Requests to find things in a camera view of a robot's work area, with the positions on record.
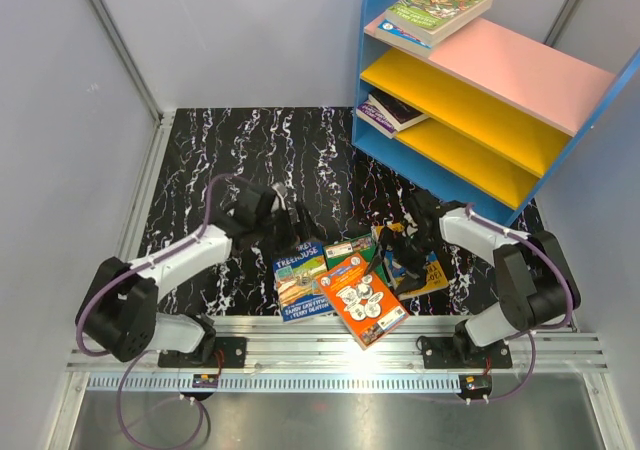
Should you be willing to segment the purple treehouse book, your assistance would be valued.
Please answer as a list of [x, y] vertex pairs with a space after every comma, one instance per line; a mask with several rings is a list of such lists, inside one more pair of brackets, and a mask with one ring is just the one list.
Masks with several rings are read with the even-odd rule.
[[385, 135], [387, 138], [394, 138], [398, 131], [386, 119], [386, 117], [370, 101], [365, 101], [356, 108], [356, 115], [373, 128]]

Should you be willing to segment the dark navy paperback book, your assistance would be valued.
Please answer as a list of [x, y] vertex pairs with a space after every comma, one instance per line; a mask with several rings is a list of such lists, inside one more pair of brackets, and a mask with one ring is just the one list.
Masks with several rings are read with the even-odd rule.
[[396, 132], [404, 131], [429, 119], [428, 115], [380, 89], [372, 90], [368, 95], [368, 101], [377, 108]]

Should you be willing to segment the light blue 26-storey treehouse book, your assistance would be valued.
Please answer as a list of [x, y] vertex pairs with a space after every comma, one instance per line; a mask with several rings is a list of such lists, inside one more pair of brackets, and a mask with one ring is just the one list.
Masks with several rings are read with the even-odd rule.
[[380, 35], [393, 37], [399, 44], [410, 44], [418, 51], [430, 51], [434, 34], [441, 24], [436, 0], [398, 0], [383, 14]]

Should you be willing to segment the green 65-storey treehouse book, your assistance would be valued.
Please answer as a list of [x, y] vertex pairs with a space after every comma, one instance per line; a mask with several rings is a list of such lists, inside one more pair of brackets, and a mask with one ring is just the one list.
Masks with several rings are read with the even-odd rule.
[[432, 47], [488, 11], [493, 0], [398, 0], [384, 13], [402, 32]]

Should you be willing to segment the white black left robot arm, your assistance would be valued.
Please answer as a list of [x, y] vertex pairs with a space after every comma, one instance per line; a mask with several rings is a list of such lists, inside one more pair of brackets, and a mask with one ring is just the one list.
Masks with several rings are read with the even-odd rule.
[[167, 353], [188, 365], [221, 361], [212, 322], [197, 315], [165, 314], [159, 302], [205, 269], [253, 245], [277, 256], [322, 239], [307, 207], [285, 201], [280, 184], [248, 181], [226, 205], [205, 200], [203, 223], [186, 237], [132, 261], [117, 257], [98, 267], [76, 315], [76, 344], [89, 357], [132, 362], [147, 352]]

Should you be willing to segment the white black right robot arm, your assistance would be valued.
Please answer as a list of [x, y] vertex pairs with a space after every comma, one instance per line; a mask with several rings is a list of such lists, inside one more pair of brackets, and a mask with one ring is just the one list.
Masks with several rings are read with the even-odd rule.
[[470, 204], [441, 202], [426, 190], [411, 194], [407, 209], [404, 230], [380, 231], [367, 267], [373, 272], [392, 253], [405, 270], [396, 296], [425, 285], [428, 256], [440, 256], [446, 245], [494, 269], [497, 303], [459, 322], [446, 348], [458, 363], [475, 367], [501, 342], [570, 323], [581, 296], [554, 234], [515, 231], [480, 216]]

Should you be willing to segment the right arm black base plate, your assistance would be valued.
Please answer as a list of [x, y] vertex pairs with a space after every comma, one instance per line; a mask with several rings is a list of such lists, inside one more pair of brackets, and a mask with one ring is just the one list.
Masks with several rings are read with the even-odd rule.
[[511, 369], [511, 353], [503, 342], [486, 347], [461, 343], [457, 337], [419, 336], [416, 347], [425, 369]]

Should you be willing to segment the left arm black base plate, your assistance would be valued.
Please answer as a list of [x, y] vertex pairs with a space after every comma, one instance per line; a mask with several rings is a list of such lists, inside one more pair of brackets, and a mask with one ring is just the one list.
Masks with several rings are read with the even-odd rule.
[[244, 337], [205, 338], [191, 353], [168, 351], [158, 358], [160, 368], [241, 369], [245, 366], [248, 340]]

